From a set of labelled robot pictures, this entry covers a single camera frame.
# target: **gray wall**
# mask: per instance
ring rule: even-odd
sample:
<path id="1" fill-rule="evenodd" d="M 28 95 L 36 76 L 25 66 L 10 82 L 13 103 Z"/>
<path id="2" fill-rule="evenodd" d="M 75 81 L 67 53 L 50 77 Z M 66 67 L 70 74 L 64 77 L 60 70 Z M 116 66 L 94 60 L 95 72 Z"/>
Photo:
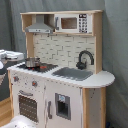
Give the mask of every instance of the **gray wall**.
<path id="1" fill-rule="evenodd" d="M 20 12 L 102 9 L 103 70 L 116 77 L 107 87 L 107 121 L 115 128 L 128 128 L 128 1 L 127 0 L 10 0 L 17 51 L 26 53 Z"/>
<path id="2" fill-rule="evenodd" d="M 11 8 L 8 0 L 0 1 L 0 49 L 14 50 Z M 0 86 L 0 101 L 9 97 L 8 74 Z"/>

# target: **floor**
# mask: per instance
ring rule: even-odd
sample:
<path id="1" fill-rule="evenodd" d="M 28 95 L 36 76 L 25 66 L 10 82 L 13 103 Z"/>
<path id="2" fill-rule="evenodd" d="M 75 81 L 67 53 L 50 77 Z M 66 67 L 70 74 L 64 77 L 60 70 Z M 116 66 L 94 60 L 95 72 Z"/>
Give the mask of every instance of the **floor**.
<path id="1" fill-rule="evenodd" d="M 11 118 L 11 102 L 7 98 L 0 102 L 0 127 L 9 123 Z"/>

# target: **knob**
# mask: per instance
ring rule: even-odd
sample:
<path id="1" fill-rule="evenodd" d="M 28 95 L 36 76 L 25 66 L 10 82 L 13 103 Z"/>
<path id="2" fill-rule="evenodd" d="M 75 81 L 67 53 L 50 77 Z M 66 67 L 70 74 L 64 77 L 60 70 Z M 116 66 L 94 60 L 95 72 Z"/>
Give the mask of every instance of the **knob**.
<path id="1" fill-rule="evenodd" d="M 17 81 L 19 81 L 19 78 L 18 78 L 18 76 L 15 76 L 14 77 L 14 82 L 17 82 Z"/>
<path id="2" fill-rule="evenodd" d="M 38 85 L 38 84 L 37 84 L 36 81 L 33 81 L 33 82 L 32 82 L 32 86 L 37 87 L 37 85 Z"/>

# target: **stovetop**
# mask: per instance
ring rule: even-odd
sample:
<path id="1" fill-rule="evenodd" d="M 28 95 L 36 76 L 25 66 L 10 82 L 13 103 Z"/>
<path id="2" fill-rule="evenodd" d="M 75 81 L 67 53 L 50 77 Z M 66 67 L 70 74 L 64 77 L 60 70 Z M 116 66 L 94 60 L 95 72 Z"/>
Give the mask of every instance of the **stovetop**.
<path id="1" fill-rule="evenodd" d="M 58 65 L 41 63 L 40 67 L 36 67 L 36 68 L 28 68 L 25 64 L 22 64 L 22 65 L 17 66 L 17 67 L 25 69 L 25 70 L 31 70 L 31 71 L 35 71 L 35 72 L 45 73 L 45 72 L 50 71 L 51 69 L 53 69 L 55 67 L 58 67 Z"/>

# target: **range hood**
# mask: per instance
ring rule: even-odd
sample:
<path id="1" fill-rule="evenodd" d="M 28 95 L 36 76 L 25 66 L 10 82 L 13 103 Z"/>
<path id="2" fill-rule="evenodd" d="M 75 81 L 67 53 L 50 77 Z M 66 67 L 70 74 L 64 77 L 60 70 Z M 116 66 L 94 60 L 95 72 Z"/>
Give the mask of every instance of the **range hood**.
<path id="1" fill-rule="evenodd" d="M 36 23 L 26 27 L 25 32 L 53 33 L 53 27 L 44 23 L 44 15 L 36 15 Z"/>

